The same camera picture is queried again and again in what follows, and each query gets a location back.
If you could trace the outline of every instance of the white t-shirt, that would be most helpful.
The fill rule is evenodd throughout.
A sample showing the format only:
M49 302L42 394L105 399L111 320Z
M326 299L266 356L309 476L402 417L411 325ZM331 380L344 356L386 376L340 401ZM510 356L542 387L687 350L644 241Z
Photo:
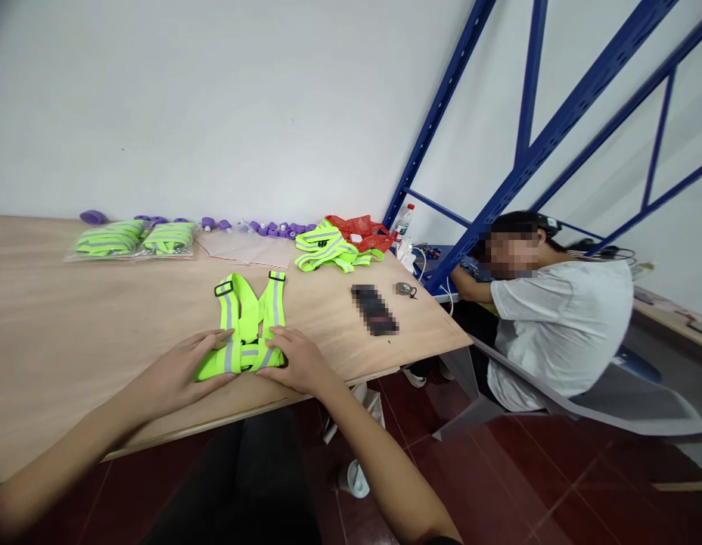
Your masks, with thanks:
M492 283L500 313L495 347L565 397L600 378L626 334L633 284L626 261L566 261L536 277ZM490 361L487 383L510 411L543 407L505 368Z

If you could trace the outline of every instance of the forearm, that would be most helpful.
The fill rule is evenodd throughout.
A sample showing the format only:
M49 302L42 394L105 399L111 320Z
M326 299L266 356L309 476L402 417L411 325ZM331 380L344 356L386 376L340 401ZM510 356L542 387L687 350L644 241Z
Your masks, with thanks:
M0 539L18 537L139 422L108 402L0 485Z
M492 303L492 292L488 283L478 282L460 266L456 267L449 278L455 283L459 297L473 303Z
M461 542L445 506L384 428L339 380L320 401L361 464L381 514L403 543L446 536Z

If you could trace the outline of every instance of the black pants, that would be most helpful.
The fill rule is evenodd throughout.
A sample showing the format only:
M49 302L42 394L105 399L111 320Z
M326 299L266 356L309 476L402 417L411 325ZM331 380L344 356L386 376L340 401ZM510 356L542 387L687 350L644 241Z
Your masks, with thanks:
M455 312L452 318L464 329L467 333L474 335L483 343L494 347L495 337L497 336L497 325L500 318L489 312L484 307L477 303L468 301L459 301L455 303ZM487 385L487 367L489 366L489 357L486 356L480 349L475 346L470 347L470 356L472 357L472 367L474 368L474 377L477 380L477 389L488 399L494 401L498 405L500 402L492 393ZM434 364L439 361L438 357L431 357L425 360L417 361L409 367L409 370L416 376L426 377L434 367Z
M155 543L321 543L293 413L219 429L144 539Z

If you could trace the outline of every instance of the blue steel beam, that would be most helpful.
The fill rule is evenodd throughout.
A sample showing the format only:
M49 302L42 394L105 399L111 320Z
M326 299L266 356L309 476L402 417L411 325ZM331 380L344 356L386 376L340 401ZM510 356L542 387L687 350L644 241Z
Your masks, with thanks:
M457 43L455 52L452 54L452 59L447 66L447 71L444 73L442 83L439 90L436 92L434 102L432 103L427 119L424 120L424 125L421 127L417 141L414 144L412 153L409 155L409 160L406 162L406 167L402 173L399 183L396 184L391 202L387 208L387 213L384 215L384 225L387 229L391 229L391 224L399 213L399 208L404 202L406 195L405 188L409 187L414 182L414 177L417 175L421 161L429 149L429 144L432 142L434 133L440 126L442 116L444 115L449 101L452 100L452 95L457 88L459 79L464 72L464 67L467 66L474 46L480 38L485 23L489 17L492 7L495 5L495 0L477 0L472 6L467 24L464 25L464 30Z
M661 103L661 114L659 115L659 126L656 128L654 150L651 152L651 163L648 165L646 186L644 187L644 198L641 201L641 212L648 206L648 201L651 198L651 187L654 185L654 174L656 174L656 165L659 162L659 151L661 150L661 141L663 140L663 129L666 126L666 117L669 115L669 103L671 102L671 91L674 88L675 79L676 67L671 69L671 72L669 72L669 79L666 80L666 91L663 94L663 102Z
M530 22L530 38L527 44L527 62L523 82L523 101L520 105L520 123L517 127L515 163L520 160L530 146L530 131L533 129L535 96L538 91L542 37L545 33L545 14L547 11L548 0L535 0L533 17Z
M608 124L596 135L586 148L580 152L578 157L573 159L568 168L550 184L545 192L540 195L531 210L539 212L542 207L563 187L570 177L608 140L616 129L629 118L629 115L646 100L646 98L665 80L669 72L686 57L702 40L702 21L692 30L679 47L657 68L657 70L646 80L638 91L626 102L623 107L616 112L616 115Z
M462 216L459 216L458 214L455 214L454 212L452 212L449 208L444 208L444 206L442 206L441 204L437 204L436 202L432 201L430 198L424 197L424 195L422 195L422 194L419 193L419 192L416 192L414 189L411 189L411 188L404 188L404 191L406 191L407 193L409 193L412 197L414 197L414 198L418 199L419 201L423 202L423 203L426 204L427 206L432 207L432 208L433 208L434 210L436 210L437 212L442 213L442 214L444 214L445 216L447 216L448 218L450 218L451 220L456 221L456 222L459 223L461 226L463 226L463 227L469 227L470 225L472 225L472 222L471 222L470 220L466 220L466 219L463 218Z
M647 216L661 208L664 204L671 201L676 195L684 191L688 186L696 182L702 177L702 166L697 168L693 173L689 174L681 182L674 185L669 191L661 195L656 201L649 204L641 212L637 213L629 221L621 225L618 229L613 231L609 236L600 241L595 247L593 247L586 255L593 255L599 252L602 248L608 246L611 242L619 238L623 233L629 231L632 227L638 225L640 222L646 219Z
M581 229L580 227L575 227L574 225L571 225L569 223L561 222L558 220L558 223L560 223L562 226L566 226L568 229L572 229L573 231L581 232L584 235L591 236L593 238L597 238L598 240L603 240L602 236L598 236L595 233L591 233L590 231L586 231L585 229Z
M533 177L565 135L606 89L611 80L638 51L659 22L671 11L676 0L641 0L616 35L606 45L593 65L548 121L530 149L513 166L492 198L455 244L444 261L434 270L425 287L436 290L456 264L477 243L480 233L494 222L515 195Z

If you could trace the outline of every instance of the chair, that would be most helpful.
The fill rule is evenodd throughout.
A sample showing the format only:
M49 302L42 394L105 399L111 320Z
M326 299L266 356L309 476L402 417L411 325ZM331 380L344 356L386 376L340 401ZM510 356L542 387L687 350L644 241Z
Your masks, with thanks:
M494 348L470 335L474 345L491 360L514 373L543 402L547 414L583 416L640 435L666 436L702 433L702 416L684 397L664 386L649 382L626 369L609 365L593 387L573 399L538 380ZM467 348L440 356L469 396L470 405L434 432L442 440L454 430L489 422L505 411L480 394ZM516 416L544 416L545 412L515 413Z

